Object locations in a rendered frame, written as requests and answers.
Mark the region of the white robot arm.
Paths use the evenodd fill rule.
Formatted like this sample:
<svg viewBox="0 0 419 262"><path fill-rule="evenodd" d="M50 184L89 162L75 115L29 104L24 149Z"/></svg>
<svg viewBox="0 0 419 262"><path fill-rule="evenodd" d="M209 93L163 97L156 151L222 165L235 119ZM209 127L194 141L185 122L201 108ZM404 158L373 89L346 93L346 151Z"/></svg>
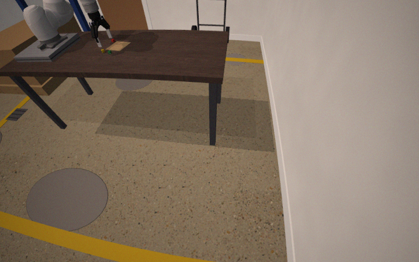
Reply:
<svg viewBox="0 0 419 262"><path fill-rule="evenodd" d="M99 10L96 0L80 0L86 13ZM38 38L38 49L53 49L67 39L60 36L57 29L69 22L74 15L71 4L65 0L43 0L43 8L30 5L23 10L25 21Z"/></svg>

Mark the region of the tan square mat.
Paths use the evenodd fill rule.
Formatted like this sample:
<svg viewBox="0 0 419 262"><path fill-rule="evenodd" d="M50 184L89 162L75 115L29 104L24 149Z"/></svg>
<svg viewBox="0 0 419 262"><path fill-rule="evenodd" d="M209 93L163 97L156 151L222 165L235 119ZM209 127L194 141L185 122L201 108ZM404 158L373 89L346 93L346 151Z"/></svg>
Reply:
<svg viewBox="0 0 419 262"><path fill-rule="evenodd" d="M126 46L128 46L131 42L115 42L111 46L109 46L106 50L114 50L114 51L121 51Z"/></svg>

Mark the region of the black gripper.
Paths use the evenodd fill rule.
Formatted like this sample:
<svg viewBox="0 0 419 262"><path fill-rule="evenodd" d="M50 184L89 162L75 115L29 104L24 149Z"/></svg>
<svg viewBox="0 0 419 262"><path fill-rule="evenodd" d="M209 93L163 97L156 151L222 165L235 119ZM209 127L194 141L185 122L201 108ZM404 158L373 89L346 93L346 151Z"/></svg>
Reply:
<svg viewBox="0 0 419 262"><path fill-rule="evenodd" d="M106 32L109 36L109 38L112 38L111 32L110 32L110 26L105 21L104 17L100 15L99 11L94 13L87 13L89 18L92 20L92 22L89 22L90 28L91 28L91 35L92 38L95 38L98 47L102 47L102 44L98 38L98 27L101 25L106 29Z"/></svg>

